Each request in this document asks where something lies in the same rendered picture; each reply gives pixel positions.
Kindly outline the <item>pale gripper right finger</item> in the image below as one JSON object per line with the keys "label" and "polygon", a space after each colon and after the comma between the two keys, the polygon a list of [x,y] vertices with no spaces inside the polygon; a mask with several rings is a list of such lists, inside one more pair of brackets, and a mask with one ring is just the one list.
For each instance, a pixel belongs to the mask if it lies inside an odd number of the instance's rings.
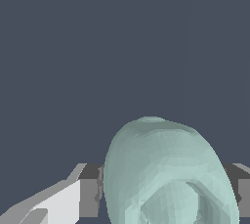
{"label": "pale gripper right finger", "polygon": [[250,218],[250,168],[241,163],[224,163],[230,179],[240,217]]}

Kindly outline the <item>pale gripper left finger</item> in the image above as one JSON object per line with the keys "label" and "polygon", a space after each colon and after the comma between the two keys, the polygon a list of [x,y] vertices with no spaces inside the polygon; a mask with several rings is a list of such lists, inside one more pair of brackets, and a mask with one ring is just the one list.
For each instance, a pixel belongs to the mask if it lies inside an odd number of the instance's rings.
{"label": "pale gripper left finger", "polygon": [[80,217],[97,217],[103,174],[102,164],[78,163],[65,180],[10,207],[0,224],[76,224]]}

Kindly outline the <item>pale green rounded object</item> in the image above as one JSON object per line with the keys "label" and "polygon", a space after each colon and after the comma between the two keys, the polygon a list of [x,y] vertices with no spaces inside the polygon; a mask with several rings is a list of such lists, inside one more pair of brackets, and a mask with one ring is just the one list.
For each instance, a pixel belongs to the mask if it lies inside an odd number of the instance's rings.
{"label": "pale green rounded object", "polygon": [[124,125],[104,162],[111,224],[239,224],[229,178],[194,129],[156,116]]}

